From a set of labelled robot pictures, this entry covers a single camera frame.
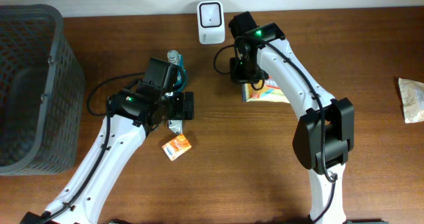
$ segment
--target food wrapper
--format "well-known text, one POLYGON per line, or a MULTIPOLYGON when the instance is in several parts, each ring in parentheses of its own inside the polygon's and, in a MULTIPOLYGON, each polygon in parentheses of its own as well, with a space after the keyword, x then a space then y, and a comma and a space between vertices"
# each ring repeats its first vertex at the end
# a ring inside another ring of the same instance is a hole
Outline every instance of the food wrapper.
POLYGON ((424 121, 424 84, 399 78, 405 123, 424 121))
MULTIPOLYGON (((262 81, 256 84, 255 87, 259 88, 261 85, 262 81)), ((283 94, 283 92, 271 76, 269 79, 265 80, 264 87, 259 91, 253 90, 250 84, 243 85, 243 102, 250 101, 272 101, 289 103, 289 100, 283 94)))
POLYGON ((191 145, 183 134, 173 138, 170 142, 167 142, 162 146, 166 155, 171 161, 181 156, 187 150, 191 149, 191 145))

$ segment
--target mesh basket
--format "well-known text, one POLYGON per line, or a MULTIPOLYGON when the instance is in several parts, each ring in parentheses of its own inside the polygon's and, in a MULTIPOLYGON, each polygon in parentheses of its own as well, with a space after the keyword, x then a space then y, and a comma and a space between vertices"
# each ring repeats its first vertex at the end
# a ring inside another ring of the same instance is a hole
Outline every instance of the mesh basket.
POLYGON ((59 11, 0 7, 0 175, 74 165, 84 89, 59 11))

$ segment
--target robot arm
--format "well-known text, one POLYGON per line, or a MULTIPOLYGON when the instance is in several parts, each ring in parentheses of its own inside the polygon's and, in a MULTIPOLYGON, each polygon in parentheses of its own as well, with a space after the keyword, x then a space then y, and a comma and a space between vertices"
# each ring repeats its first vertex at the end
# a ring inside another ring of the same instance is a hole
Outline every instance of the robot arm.
MULTIPOLYGON (((62 209, 63 203, 75 196, 101 152, 101 145, 105 142, 105 134, 106 118, 103 120, 103 125, 93 146, 77 169, 77 172, 59 196, 47 206, 47 212, 56 213, 62 209)), ((103 204, 119 174, 129 158, 143 144, 146 138, 143 127, 134 126, 133 120, 120 115, 115 115, 111 118, 110 134, 109 150, 105 152, 87 187, 79 195, 72 207, 54 218, 53 221, 61 224, 97 223, 103 204)))
MULTIPOLYGON (((287 39, 276 39, 270 42, 278 50, 282 51, 296 66, 302 70, 308 80, 315 87, 320 96, 323 107, 329 107, 331 100, 335 99, 333 95, 325 91, 309 74, 296 58, 287 39)), ((270 74, 274 81, 283 91, 284 95, 289 100, 297 119, 307 114, 309 109, 318 110, 318 104, 313 99, 309 88, 298 74, 285 60, 275 53, 271 48, 264 47, 258 49, 257 64, 266 73, 270 74)), ((333 201, 328 211, 317 223, 343 223, 346 221, 346 215, 343 212, 342 198, 342 176, 345 170, 345 165, 337 164, 328 169, 331 173, 337 173, 339 179, 337 181, 336 190, 334 192, 333 201)), ((314 170, 309 170, 309 179, 311 182, 312 191, 312 208, 310 217, 315 220, 327 207, 329 197, 331 196, 332 185, 327 181, 324 175, 316 173, 314 170)))
POLYGON ((97 223, 119 174, 149 132, 166 120, 193 119, 193 93, 178 92, 176 65, 151 58, 136 91, 123 89, 107 102, 107 115, 87 156, 59 196, 40 217, 21 223, 97 223))
POLYGON ((271 75, 299 120, 293 149, 303 167, 309 170, 311 221, 320 224, 343 223, 346 215, 343 212, 341 181, 347 154, 353 148, 352 104, 346 98, 337 101, 311 77, 296 58, 284 33, 274 23, 259 27, 250 13, 245 12, 236 15, 229 23, 229 28, 235 38, 237 56, 237 59, 230 60, 231 79, 240 84, 253 84, 271 75), (320 149, 321 109, 305 80, 313 86, 321 101, 325 119, 330 122, 325 125, 325 167, 329 175, 337 174, 336 185, 330 183, 324 175, 320 149))

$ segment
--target white plug-in device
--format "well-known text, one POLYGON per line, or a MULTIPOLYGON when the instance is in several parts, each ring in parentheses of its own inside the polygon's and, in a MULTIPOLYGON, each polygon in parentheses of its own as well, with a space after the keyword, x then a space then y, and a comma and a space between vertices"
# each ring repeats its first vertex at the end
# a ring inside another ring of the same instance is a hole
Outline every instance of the white plug-in device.
POLYGON ((225 40, 223 4, 203 1, 197 5, 197 25, 201 44, 218 44, 225 40))

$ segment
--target black cable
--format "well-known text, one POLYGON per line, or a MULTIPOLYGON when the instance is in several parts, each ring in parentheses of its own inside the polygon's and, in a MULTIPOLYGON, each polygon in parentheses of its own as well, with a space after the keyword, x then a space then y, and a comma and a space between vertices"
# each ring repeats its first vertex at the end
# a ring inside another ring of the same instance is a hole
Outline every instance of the black cable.
POLYGON ((224 47, 222 47, 217 53, 216 53, 216 55, 215 55, 215 57, 213 58, 213 69, 215 69, 215 71, 217 71, 217 73, 219 73, 219 74, 221 74, 221 75, 225 75, 225 74, 230 74, 230 72, 221 72, 221 71, 219 71, 218 70, 218 68, 217 68, 217 58, 218 58, 218 55, 222 52, 222 51, 224 51, 225 49, 227 49, 227 48, 231 48, 231 47, 235 47, 234 46, 234 44, 232 44, 232 45, 227 45, 227 46, 224 46, 224 47))
POLYGON ((330 198, 329 198, 329 202, 327 206, 325 207, 324 211, 321 214, 319 214, 319 216, 315 218, 315 220, 312 221, 312 223, 318 222, 324 216, 324 214, 326 214, 326 212, 330 209, 331 203, 333 202, 335 190, 336 190, 336 183, 333 182, 331 184, 331 193, 330 193, 330 198))
POLYGON ((75 195, 72 197, 72 199, 68 203, 63 203, 64 206, 57 211, 56 213, 53 213, 52 215, 48 216, 47 218, 43 219, 42 221, 38 222, 38 224, 44 224, 47 223, 63 212, 65 212, 68 208, 72 208, 72 204, 79 198, 79 196, 84 191, 85 187, 87 187, 88 183, 90 182, 91 178, 94 175, 94 172, 96 171, 97 167, 99 166, 101 159, 105 155, 105 152, 107 150, 107 144, 109 143, 109 136, 111 133, 111 117, 109 114, 109 99, 106 102, 106 135, 105 135, 105 142, 101 145, 101 151, 99 156, 97 157, 97 160, 95 161, 93 167, 90 170, 90 173, 87 175, 87 177, 84 180, 84 183, 79 187, 78 191, 75 193, 75 195))
POLYGON ((130 82, 130 84, 128 84, 126 87, 124 87, 124 89, 131 89, 133 88, 135 85, 138 84, 138 82, 141 82, 142 80, 140 78, 134 79, 133 81, 130 82))
POLYGON ((103 81, 103 82, 101 82, 100 84, 98 84, 91 92, 90 92, 90 94, 88 95, 88 98, 87 98, 87 110, 88 110, 88 112, 90 113, 90 114, 92 114, 92 115, 94 115, 94 116, 98 116, 98 117, 100 117, 100 116, 105 116, 106 115, 106 113, 94 113, 92 110, 91 110, 91 108, 90 108, 90 101, 91 101, 91 98, 93 97, 93 95, 94 95, 94 93, 101 87, 101 86, 103 86, 103 85, 105 85, 106 83, 108 83, 108 82, 111 82, 111 81, 115 81, 115 80, 118 80, 118 79, 122 79, 122 78, 129 78, 129 77, 132 77, 132 76, 142 76, 142 75, 144 75, 144 72, 138 72, 138 73, 134 73, 134 74, 127 74, 127 75, 122 75, 122 76, 117 76, 117 77, 114 77, 114 78, 109 78, 108 80, 105 80, 105 81, 103 81))
POLYGON ((307 79, 307 77, 305 76, 305 74, 286 56, 284 55, 280 50, 278 50, 278 48, 276 48, 274 45, 270 44, 269 42, 259 39, 259 38, 254 38, 254 37, 249 37, 249 36, 238 36, 234 39, 234 44, 237 44, 238 40, 251 40, 254 42, 259 42, 263 45, 266 45, 268 47, 270 47, 272 50, 274 50, 278 55, 280 55, 288 64, 290 64, 297 72, 298 74, 303 78, 303 80, 305 81, 305 83, 307 84, 307 86, 310 88, 311 93, 313 94, 315 100, 318 103, 319 106, 319 112, 321 115, 321 164, 323 167, 323 171, 324 171, 324 175, 326 177, 326 179, 334 184, 337 180, 337 176, 335 176, 334 178, 330 177, 330 175, 327 172, 327 167, 325 166, 325 114, 324 114, 324 108, 323 108, 323 104, 321 103, 321 100, 319 99, 319 96, 317 94, 317 92, 315 91, 315 89, 313 88, 311 82, 307 79))
POLYGON ((260 91, 262 88, 264 88, 264 85, 265 85, 265 75, 264 75, 264 70, 262 70, 261 71, 261 74, 262 74, 262 85, 260 86, 260 88, 258 89, 258 88, 256 88, 255 86, 254 86, 254 84, 253 83, 251 83, 250 84, 250 86, 252 87, 252 89, 253 90, 255 90, 255 91, 260 91))

